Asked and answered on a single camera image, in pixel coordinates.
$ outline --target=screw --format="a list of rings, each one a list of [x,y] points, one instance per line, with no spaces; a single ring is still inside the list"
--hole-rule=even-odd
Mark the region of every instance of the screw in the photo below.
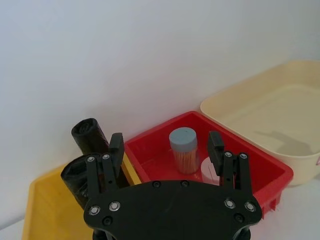
[[[226,152],[224,153],[224,155],[226,155],[227,157],[231,157],[231,156],[232,156],[231,152],[228,152],[228,151],[226,151]]]
[[[95,160],[95,157],[94,157],[94,156],[90,156],[90,157],[87,158],[87,161],[88,161],[88,162],[92,162],[92,161],[94,161],[94,160]]]
[[[110,226],[112,224],[112,217],[111,216],[106,216],[102,220],[102,224],[105,225],[105,226]]]
[[[248,156],[247,155],[245,155],[244,153],[241,153],[240,154],[240,158],[242,158],[242,159],[246,159]]]
[[[109,210],[112,211],[112,212],[115,212],[115,211],[118,211],[119,208],[120,208],[120,202],[118,201],[113,201],[110,203],[109,205]]]
[[[182,186],[182,187],[188,187],[188,186],[189,186],[189,182],[186,181],[186,180],[182,180],[182,181],[181,181],[181,186]]]
[[[154,188],[160,188],[161,182],[159,182],[159,181],[154,181],[154,182],[152,183],[152,186],[153,186]]]
[[[242,216],[240,213],[236,213],[234,215],[234,219],[239,223],[243,223],[245,221],[245,217]]]
[[[245,208],[250,211],[250,212],[255,212],[256,211],[256,206],[253,205],[251,202],[246,202],[244,204]]]
[[[99,206],[92,206],[89,210],[89,214],[92,216],[97,215],[99,212],[100,212]]]
[[[102,156],[102,159],[104,159],[104,160],[106,160],[108,158],[110,158],[109,154],[105,154],[105,155]]]
[[[228,209],[234,209],[236,207],[236,204],[234,201],[227,199],[224,201],[224,205],[228,208]]]

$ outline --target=red plastic bin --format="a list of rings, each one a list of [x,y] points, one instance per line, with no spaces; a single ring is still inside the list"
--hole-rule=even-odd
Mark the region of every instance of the red plastic bin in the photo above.
[[[125,152],[143,183],[155,180],[202,181],[200,169],[192,175],[184,175],[176,170],[169,134],[180,127],[196,131],[202,161],[208,157],[209,131],[220,132],[226,151],[248,153],[252,191],[262,213],[276,209],[283,189],[293,178],[292,169],[196,111],[177,116],[125,143]]]

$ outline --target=beige plastic bin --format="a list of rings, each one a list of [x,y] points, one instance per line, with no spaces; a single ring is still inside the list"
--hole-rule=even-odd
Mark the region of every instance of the beige plastic bin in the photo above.
[[[320,61],[274,67],[207,98],[201,111],[290,166],[291,185],[320,173]]]

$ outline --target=blue lid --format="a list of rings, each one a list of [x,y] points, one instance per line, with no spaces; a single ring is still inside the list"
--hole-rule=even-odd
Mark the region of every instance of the blue lid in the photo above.
[[[179,153],[191,152],[198,145],[196,131],[190,127],[180,127],[169,135],[172,150]]]

